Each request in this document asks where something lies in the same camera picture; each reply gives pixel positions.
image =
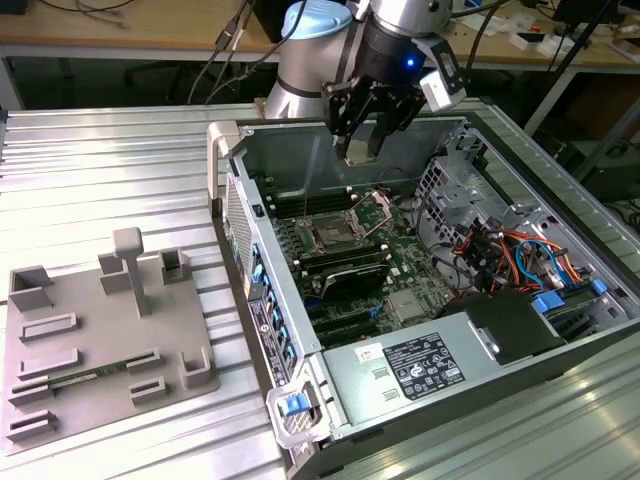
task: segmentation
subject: slotted aluminum surface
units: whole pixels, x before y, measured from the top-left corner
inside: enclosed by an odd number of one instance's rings
[[[207,210],[207,126],[254,117],[250,105],[9,115],[0,163],[0,301],[10,268],[43,264],[53,275],[93,268],[96,255],[112,248],[111,230],[138,226],[147,254],[180,246],[191,258],[221,386],[2,457],[0,477],[284,478]],[[0,304],[2,337],[5,321]]]
[[[614,252],[640,271],[637,238],[527,142],[506,116],[475,100],[458,110],[483,118]],[[192,258],[221,387],[0,458],[0,476],[284,478],[206,214],[206,127],[217,119],[254,117],[249,105],[9,115],[0,164],[0,301],[6,300],[9,268],[42,263],[60,274],[93,267],[94,256],[111,248],[111,229],[138,225],[147,251],[181,246]],[[512,198],[521,203],[532,199],[497,157],[488,157],[489,171]],[[2,322],[5,309],[0,304]],[[333,477],[640,478],[639,358],[636,335],[560,379]]]

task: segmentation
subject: desk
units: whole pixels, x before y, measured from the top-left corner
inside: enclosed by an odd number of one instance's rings
[[[56,1],[60,5],[68,2]],[[4,109],[22,109],[18,90],[7,68],[7,57],[205,61],[215,38],[235,12],[237,4],[238,0],[137,0],[121,9],[129,24],[128,29],[121,29],[32,0],[26,15],[0,16],[0,61],[4,65],[4,68],[0,66],[0,105]],[[515,13],[534,15],[544,33],[553,31],[554,22],[536,10],[522,7],[516,0],[501,8],[497,15],[509,17]],[[475,34],[474,30],[462,24],[456,24],[453,31],[445,34],[461,62],[467,59]],[[577,73],[640,73],[637,64],[607,46],[610,39],[610,35],[598,35],[598,32],[592,36],[592,46],[576,57],[542,102],[532,122],[527,125],[528,133],[535,131]],[[271,45],[259,22],[253,18],[234,60],[256,60]],[[227,55],[220,55],[218,60],[226,60]],[[278,61],[278,54],[269,61]],[[537,52],[518,50],[508,43],[507,35],[497,34],[483,37],[474,67],[545,71],[549,61]]]

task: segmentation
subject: green circuit board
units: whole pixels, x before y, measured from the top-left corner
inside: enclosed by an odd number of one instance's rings
[[[367,193],[357,192],[359,198]],[[366,237],[354,233],[348,211],[273,220],[309,318],[327,348],[431,320],[454,297],[451,287],[456,279],[445,279],[431,264],[430,255],[410,228],[409,212],[393,201],[388,207],[391,218],[382,225],[388,214],[375,201],[363,201],[354,209],[366,232],[378,226]],[[326,301],[320,295],[310,294],[309,278],[303,277],[294,265],[297,259],[382,244],[387,246],[384,256],[389,265],[388,275],[379,288],[359,298]]]

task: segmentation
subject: warning label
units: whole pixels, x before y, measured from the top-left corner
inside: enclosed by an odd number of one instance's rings
[[[437,332],[385,348],[384,356],[409,400],[417,400],[465,379]]]

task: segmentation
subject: blue latch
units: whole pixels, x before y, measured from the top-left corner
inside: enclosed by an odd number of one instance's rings
[[[262,266],[262,264],[256,265],[256,268],[253,271],[253,275],[251,275],[251,280],[253,281],[253,283],[262,281],[262,272],[264,272],[264,267]]]
[[[298,413],[304,413],[309,411],[311,406],[309,405],[309,399],[304,393],[293,395],[287,398],[287,406],[284,412],[285,417],[291,417]]]
[[[282,323],[282,315],[280,314],[280,310],[278,310],[278,307],[276,307],[273,310],[273,324],[275,325],[276,328],[279,328],[281,323]]]
[[[591,284],[593,289],[596,291],[598,295],[604,295],[609,290],[609,287],[602,280],[594,280]]]
[[[382,307],[384,307],[384,303],[378,305],[377,307],[372,307],[369,309],[369,318],[371,320],[373,320],[374,318],[378,318],[378,315],[380,314],[380,311],[382,310]]]
[[[543,292],[536,296],[536,299],[531,302],[533,308],[540,313],[547,313],[549,310],[560,308],[564,306],[564,300],[558,295],[557,292]]]

